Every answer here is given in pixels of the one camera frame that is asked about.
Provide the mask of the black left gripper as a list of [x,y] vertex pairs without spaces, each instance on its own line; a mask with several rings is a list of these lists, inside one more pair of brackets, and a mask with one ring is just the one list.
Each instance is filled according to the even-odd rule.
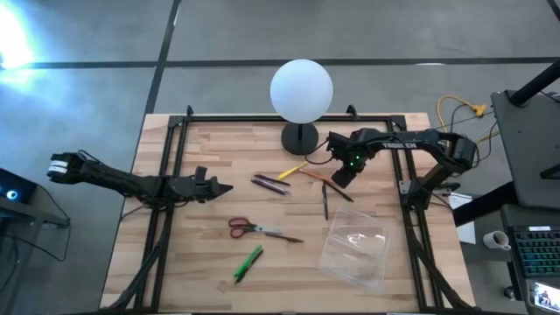
[[216,199],[233,190],[233,186],[224,184],[216,177],[197,182],[193,177],[173,178],[168,183],[168,193],[174,202],[206,201]]

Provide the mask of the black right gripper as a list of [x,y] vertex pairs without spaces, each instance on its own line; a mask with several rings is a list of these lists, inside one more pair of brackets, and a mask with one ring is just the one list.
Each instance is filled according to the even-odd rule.
[[356,177],[355,172],[362,172],[369,159],[376,155],[368,141],[377,136],[376,129],[359,129],[350,136],[339,133],[328,134],[327,150],[332,153],[332,158],[342,163],[342,166],[332,175],[332,181],[346,188]]

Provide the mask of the orange pencil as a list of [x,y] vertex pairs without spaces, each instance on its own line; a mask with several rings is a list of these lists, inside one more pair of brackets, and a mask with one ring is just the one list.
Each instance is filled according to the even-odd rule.
[[345,200],[347,200],[347,201],[349,201],[349,202],[353,202],[353,201],[354,201],[350,196],[348,196],[346,193],[342,192],[338,187],[336,187],[336,186],[334,185],[334,182],[333,182],[331,179],[329,179],[329,178],[327,178],[327,177],[325,177],[325,176],[322,176],[322,175],[320,175],[320,174],[318,174],[318,173],[315,173],[315,172],[312,172],[312,171],[307,171],[307,170],[304,170],[304,169],[300,169],[299,172],[302,172],[303,174],[308,175],[308,176],[310,176],[310,177],[313,177],[313,178],[315,178],[315,179],[320,179],[320,180],[322,180],[324,184],[326,184],[327,186],[331,187],[336,193],[338,193],[338,194],[339,194],[341,197],[343,197]]

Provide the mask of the red handled scissors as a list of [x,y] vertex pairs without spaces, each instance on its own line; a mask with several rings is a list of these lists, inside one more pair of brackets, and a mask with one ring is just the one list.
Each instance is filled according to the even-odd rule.
[[251,223],[245,217],[234,217],[228,221],[228,225],[231,227],[230,236],[234,239],[241,238],[247,233],[262,233],[266,235],[281,235],[283,233],[277,229]]

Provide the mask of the clear plastic supply box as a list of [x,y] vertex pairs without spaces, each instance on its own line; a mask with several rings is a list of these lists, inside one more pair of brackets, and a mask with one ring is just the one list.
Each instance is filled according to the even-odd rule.
[[352,207],[339,207],[319,260],[326,274],[369,294],[382,291],[393,226]]

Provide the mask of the green marker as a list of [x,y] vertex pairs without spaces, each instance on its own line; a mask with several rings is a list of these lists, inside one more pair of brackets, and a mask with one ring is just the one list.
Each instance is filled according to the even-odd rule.
[[246,258],[242,265],[234,273],[234,278],[239,278],[248,268],[249,265],[256,259],[256,257],[263,251],[263,247],[258,245],[253,252]]

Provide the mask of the dark brown pencil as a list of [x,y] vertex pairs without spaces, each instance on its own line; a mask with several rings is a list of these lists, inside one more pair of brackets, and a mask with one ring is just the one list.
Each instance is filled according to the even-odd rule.
[[305,242],[303,240],[300,240],[298,238],[293,238],[293,237],[289,237],[289,236],[283,236],[281,234],[274,234],[274,233],[265,233],[266,236],[268,237],[272,237],[272,238],[277,238],[277,239],[281,239],[281,240],[285,240],[287,242],[293,242],[293,243],[301,243],[301,242]]

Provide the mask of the white globe lamp black stand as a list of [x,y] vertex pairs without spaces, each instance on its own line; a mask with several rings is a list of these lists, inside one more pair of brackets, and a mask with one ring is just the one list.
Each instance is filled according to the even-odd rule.
[[283,148],[297,156],[312,153],[319,140],[314,122],[333,101],[330,74],[313,60],[291,60],[275,72],[269,98],[274,110],[287,122],[281,133]]

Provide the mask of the white paper sheet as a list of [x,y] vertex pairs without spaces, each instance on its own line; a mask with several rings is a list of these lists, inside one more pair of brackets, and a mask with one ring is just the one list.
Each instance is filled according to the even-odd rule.
[[[461,193],[452,192],[448,196],[448,201],[452,210],[455,210],[456,208],[459,208],[467,203],[470,203],[472,200],[473,200],[472,196],[464,195]],[[469,222],[464,225],[457,226],[456,230],[460,242],[472,244],[472,245],[476,244],[476,233],[475,233],[475,226],[473,222]]]

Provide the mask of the black desk leg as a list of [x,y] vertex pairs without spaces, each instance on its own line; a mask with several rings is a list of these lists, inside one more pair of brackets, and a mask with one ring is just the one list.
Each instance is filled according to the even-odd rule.
[[499,186],[452,211],[456,227],[475,221],[480,217],[498,211],[507,204],[516,205],[518,203],[514,182],[508,182]]

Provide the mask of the white mug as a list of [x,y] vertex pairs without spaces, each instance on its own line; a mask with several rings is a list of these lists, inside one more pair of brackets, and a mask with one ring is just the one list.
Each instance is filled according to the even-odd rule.
[[508,235],[500,230],[495,230],[485,234],[482,241],[489,249],[501,249],[505,251],[509,251],[511,249]]

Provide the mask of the black side stand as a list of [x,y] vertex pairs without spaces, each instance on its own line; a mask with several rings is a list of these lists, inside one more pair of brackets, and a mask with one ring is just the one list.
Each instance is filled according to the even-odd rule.
[[0,196],[0,218],[43,221],[59,228],[67,228],[69,226],[68,219],[39,210],[30,205],[11,201],[2,196]]

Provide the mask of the dark grey desk top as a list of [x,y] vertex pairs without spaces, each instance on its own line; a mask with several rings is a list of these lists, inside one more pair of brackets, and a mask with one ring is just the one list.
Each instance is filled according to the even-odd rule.
[[505,92],[491,103],[519,203],[560,209],[560,179],[541,177],[560,165],[560,103],[538,94],[519,108]]

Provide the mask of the black device with blue light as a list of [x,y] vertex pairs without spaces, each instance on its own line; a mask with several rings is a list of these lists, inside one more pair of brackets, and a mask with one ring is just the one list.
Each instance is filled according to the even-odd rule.
[[28,204],[37,184],[0,168],[0,196],[7,200]]

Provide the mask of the black backlit keyboard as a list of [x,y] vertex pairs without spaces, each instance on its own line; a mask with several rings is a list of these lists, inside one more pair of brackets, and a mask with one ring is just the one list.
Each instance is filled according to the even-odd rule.
[[560,226],[512,227],[526,277],[560,277]]

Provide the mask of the black pole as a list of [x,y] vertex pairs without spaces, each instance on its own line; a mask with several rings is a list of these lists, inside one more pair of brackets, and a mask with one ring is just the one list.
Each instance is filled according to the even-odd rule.
[[525,108],[528,100],[559,78],[560,59],[552,63],[519,90],[512,94],[507,93],[508,100],[512,105],[518,108]]

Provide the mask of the small lit screen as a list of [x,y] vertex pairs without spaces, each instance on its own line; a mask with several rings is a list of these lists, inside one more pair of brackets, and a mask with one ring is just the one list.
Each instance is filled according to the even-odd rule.
[[537,310],[560,315],[560,288],[530,280],[528,281],[528,301]]

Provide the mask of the black aluminium table frame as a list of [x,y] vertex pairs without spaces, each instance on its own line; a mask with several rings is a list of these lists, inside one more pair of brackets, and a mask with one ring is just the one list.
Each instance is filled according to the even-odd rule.
[[[233,190],[206,204],[178,209],[161,282],[149,278],[142,307],[149,312],[202,313],[364,313],[416,312],[432,305],[431,282],[425,268],[410,259],[404,212],[397,184],[412,172],[426,173],[433,159],[417,151],[411,157],[381,151],[343,192],[349,202],[328,191],[325,220],[321,184],[304,174],[289,177],[290,194],[281,196],[251,182],[299,164],[280,143],[284,121],[272,115],[195,115],[186,127],[172,115],[149,115],[144,121],[134,171],[159,171],[165,137],[185,137],[182,172],[197,166]],[[393,226],[385,262],[382,291],[369,294],[323,272],[324,243],[339,207],[352,207]],[[293,243],[247,233],[230,236],[228,221],[245,217],[251,223],[303,240]],[[234,273],[261,245],[264,253],[235,284]]]

